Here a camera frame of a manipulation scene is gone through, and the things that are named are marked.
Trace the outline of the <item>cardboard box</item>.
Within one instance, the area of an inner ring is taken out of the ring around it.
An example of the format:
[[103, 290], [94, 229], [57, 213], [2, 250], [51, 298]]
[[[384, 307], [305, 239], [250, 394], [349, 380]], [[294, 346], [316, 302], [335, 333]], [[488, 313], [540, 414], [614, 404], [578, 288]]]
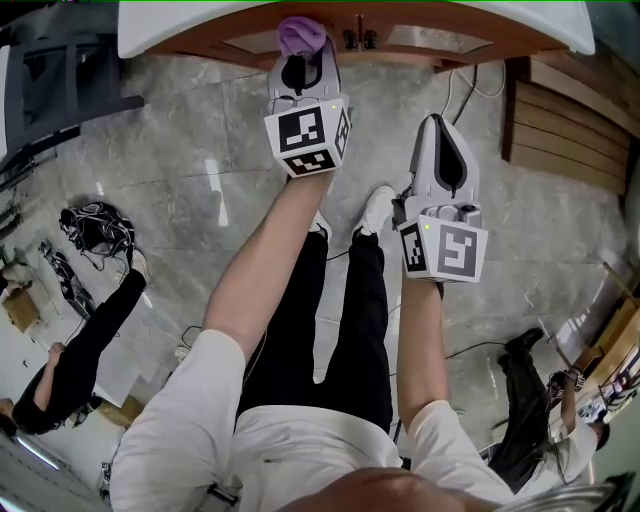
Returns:
[[27, 292], [25, 286], [9, 281], [0, 292], [0, 306], [6, 311], [10, 322], [21, 332], [25, 333], [40, 320], [39, 311]]

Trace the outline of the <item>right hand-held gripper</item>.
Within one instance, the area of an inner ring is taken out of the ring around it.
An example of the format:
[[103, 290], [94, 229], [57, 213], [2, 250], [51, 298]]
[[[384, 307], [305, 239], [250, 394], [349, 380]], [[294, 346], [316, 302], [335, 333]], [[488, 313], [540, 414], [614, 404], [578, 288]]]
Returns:
[[[479, 165], [457, 128], [439, 114], [419, 126], [411, 159], [413, 192], [421, 196], [477, 200]], [[477, 203], [428, 206], [422, 197], [398, 197], [393, 229], [399, 233], [407, 277], [440, 283], [477, 283], [488, 231]]]

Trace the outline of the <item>person's right forearm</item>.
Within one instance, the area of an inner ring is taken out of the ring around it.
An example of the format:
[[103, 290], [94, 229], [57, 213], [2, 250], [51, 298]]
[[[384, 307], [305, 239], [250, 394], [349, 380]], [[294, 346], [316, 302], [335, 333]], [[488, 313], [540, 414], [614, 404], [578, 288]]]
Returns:
[[442, 318], [436, 283], [404, 277], [396, 381], [399, 418], [405, 428], [426, 405], [449, 398]]

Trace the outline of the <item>white vanity basin top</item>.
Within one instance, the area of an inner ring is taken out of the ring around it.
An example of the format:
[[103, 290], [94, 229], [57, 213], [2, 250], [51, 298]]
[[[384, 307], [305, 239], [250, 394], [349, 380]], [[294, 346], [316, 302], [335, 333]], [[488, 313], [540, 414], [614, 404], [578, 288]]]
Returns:
[[[353, 2], [361, 14], [371, 6], [389, 8], [393, 14], [407, 14], [408, 24], [415, 25], [424, 15], [427, 21], [461, 22], [471, 20], [471, 27], [481, 27], [480, 17], [491, 21], [516, 22], [548, 36], [574, 52], [595, 53], [595, 41], [587, 5], [583, 0], [466, 0], [466, 1], [374, 1]], [[118, 7], [118, 51], [122, 58], [137, 56], [153, 46], [203, 23], [217, 21], [227, 15], [248, 14], [256, 18], [260, 7], [291, 8], [303, 15], [305, 6], [294, 1], [246, 0], [122, 0]]]

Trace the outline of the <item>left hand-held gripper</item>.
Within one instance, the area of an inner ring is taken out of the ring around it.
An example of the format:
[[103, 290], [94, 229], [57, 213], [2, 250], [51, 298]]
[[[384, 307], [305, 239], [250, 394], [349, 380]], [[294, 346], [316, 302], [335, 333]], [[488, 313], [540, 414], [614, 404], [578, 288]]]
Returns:
[[352, 123], [331, 39], [305, 56], [301, 87], [300, 57], [295, 55], [276, 61], [267, 87], [270, 114], [264, 122], [277, 163], [292, 178], [340, 169]]

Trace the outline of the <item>person's black trousers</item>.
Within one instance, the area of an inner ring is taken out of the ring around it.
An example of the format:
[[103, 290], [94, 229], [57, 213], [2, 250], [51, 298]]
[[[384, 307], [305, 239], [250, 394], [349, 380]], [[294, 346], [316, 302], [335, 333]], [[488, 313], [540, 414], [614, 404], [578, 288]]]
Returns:
[[321, 233], [307, 234], [286, 291], [250, 359], [238, 411], [259, 406], [320, 408], [388, 431], [393, 418], [384, 345], [388, 303], [384, 254], [376, 235], [352, 240], [337, 345], [324, 380], [313, 380], [316, 313], [327, 252]]

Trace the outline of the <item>wooden slat panel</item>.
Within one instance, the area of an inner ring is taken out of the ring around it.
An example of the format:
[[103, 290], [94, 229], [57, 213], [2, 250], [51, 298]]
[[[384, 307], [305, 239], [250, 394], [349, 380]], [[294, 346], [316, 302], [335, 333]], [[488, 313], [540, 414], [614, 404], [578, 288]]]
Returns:
[[640, 72], [601, 49], [506, 63], [503, 159], [625, 196], [640, 145]]

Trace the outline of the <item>wooden side table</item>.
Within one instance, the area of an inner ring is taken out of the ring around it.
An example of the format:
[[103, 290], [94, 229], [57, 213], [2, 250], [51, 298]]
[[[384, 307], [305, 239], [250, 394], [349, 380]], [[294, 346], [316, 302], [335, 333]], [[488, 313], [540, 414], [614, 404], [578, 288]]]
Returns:
[[586, 386], [602, 385], [620, 367], [640, 338], [640, 299], [625, 299], [604, 323], [595, 341], [585, 348], [574, 366]]

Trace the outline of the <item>person's white t-shirt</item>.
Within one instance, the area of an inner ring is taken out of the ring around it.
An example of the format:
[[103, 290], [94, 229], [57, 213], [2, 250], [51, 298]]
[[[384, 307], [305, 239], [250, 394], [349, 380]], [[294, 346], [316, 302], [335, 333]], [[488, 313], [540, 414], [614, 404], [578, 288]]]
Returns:
[[[203, 329], [189, 356], [149, 402], [120, 445], [111, 479], [115, 512], [195, 512], [207, 489], [241, 485], [240, 512], [277, 512], [362, 469], [402, 469], [388, 431], [334, 410], [259, 406], [238, 411], [246, 358]], [[448, 402], [426, 405], [409, 427], [412, 465], [443, 488], [512, 503]]]

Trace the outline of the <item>person's left forearm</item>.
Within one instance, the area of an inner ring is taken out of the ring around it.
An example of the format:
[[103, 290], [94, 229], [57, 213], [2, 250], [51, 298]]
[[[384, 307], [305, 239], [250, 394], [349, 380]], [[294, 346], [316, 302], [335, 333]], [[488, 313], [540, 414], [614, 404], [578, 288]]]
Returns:
[[250, 358], [284, 294], [334, 173], [286, 183], [213, 290], [202, 327], [232, 338]]

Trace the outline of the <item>purple cloth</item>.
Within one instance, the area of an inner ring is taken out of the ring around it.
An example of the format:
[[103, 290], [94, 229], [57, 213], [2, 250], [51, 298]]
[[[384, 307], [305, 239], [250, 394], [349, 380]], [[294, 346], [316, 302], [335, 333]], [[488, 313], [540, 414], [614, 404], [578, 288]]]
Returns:
[[310, 18], [292, 16], [278, 25], [279, 48], [284, 57], [313, 55], [327, 40], [325, 27]]

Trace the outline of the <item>white top dark frame table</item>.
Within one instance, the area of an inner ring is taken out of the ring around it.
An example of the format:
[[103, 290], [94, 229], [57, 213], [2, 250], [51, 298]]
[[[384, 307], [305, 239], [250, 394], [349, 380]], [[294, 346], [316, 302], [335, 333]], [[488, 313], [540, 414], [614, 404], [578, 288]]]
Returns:
[[88, 121], [139, 109], [124, 96], [114, 34], [0, 48], [0, 173], [74, 138]]

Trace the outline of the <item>black cabled device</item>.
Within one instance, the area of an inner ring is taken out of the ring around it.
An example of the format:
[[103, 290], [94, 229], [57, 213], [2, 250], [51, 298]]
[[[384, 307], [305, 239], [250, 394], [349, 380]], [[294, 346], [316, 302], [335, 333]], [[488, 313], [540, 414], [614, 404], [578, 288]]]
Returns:
[[64, 299], [83, 320], [88, 321], [95, 312], [94, 300], [81, 284], [67, 257], [54, 249], [48, 240], [40, 243], [39, 252], [56, 274]]

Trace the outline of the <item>wooden vanity cabinet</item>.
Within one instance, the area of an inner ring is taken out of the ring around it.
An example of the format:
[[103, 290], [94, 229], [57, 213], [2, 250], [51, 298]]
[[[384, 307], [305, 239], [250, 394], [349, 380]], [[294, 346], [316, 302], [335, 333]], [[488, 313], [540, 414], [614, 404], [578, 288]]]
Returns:
[[[177, 55], [205, 58], [229, 64], [240, 65], [248, 68], [267, 71], [275, 63], [279, 54], [264, 54], [255, 59], [241, 61], [239, 63], [228, 62], [221, 59], [219, 52], [212, 53], [205, 47], [207, 42], [206, 24], [231, 21], [238, 19], [241, 24], [243, 19], [248, 19], [250, 25], [268, 23], [273, 19], [280, 19], [280, 22], [291, 16], [303, 16], [310, 14], [313, 18], [337, 19], [351, 18], [358, 22], [360, 35], [359, 17], [371, 19], [374, 23], [382, 24], [407, 24], [409, 16], [416, 11], [410, 9], [407, 14], [393, 14], [389, 8], [367, 7], [363, 13], [358, 14], [353, 2], [302, 2], [305, 6], [303, 15], [295, 15], [291, 8], [260, 7], [254, 20], [248, 14], [227, 15], [220, 20], [203, 23], [195, 28], [186, 30], [173, 36], [143, 52], [158, 55]], [[443, 72], [464, 66], [477, 65], [491, 61], [505, 60], [535, 55], [541, 51], [563, 50], [566, 46], [554, 42], [550, 37], [540, 34], [530, 28], [524, 27], [516, 22], [491, 21], [487, 15], [480, 17], [481, 27], [473, 29], [471, 20], [465, 17], [461, 22], [444, 21], [440, 18], [435, 23], [430, 23], [424, 15], [417, 18], [416, 26], [438, 28], [462, 34], [476, 36], [493, 42], [491, 47], [477, 50], [468, 55], [469, 61], [462, 64], [448, 64], [443, 67], [434, 67], [436, 71]], [[342, 63], [355, 62], [357, 60], [377, 60], [369, 59], [368, 55], [360, 51], [359, 48], [352, 51], [338, 51], [333, 42], [338, 59]]]

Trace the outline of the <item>cluttered display rack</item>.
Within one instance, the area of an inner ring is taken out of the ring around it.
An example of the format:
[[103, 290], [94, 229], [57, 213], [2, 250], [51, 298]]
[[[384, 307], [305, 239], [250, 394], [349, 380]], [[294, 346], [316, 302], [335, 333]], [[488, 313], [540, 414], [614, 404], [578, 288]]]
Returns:
[[578, 408], [587, 422], [611, 422], [627, 404], [640, 394], [640, 344], [633, 346], [622, 362]]

